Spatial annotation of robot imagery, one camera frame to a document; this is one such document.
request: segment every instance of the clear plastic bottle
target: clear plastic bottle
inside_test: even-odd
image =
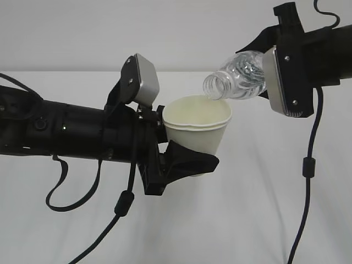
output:
[[[257,51],[232,56],[204,80],[204,93],[213,100],[248,99],[261,94],[266,90],[262,58],[263,53]]]

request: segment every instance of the white wall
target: white wall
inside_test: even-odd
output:
[[[289,0],[1,0],[0,70],[120,70],[136,52],[159,71],[214,70]],[[297,0],[305,30],[332,24]],[[351,24],[351,0],[319,0]]]
[[[159,73],[156,105],[201,92],[207,73]],[[45,99],[102,108],[118,73],[10,73]],[[295,264],[352,261],[352,82],[325,88],[325,107],[313,156],[311,210]],[[143,195],[139,173],[135,202],[102,244],[93,263],[283,264],[304,206],[301,176],[313,117],[291,119],[268,101],[229,101],[234,118],[225,132],[212,174],[168,186],[162,197]],[[66,159],[67,181],[55,205],[81,198],[92,184],[97,162]],[[113,217],[127,184],[128,164],[103,164],[99,189],[82,208],[50,211],[45,197],[60,167],[49,157],[0,158],[0,263],[68,263]]]

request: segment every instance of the paper cup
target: paper cup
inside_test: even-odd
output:
[[[167,105],[163,121],[168,140],[202,153],[215,155],[232,110],[224,100],[195,95]]]

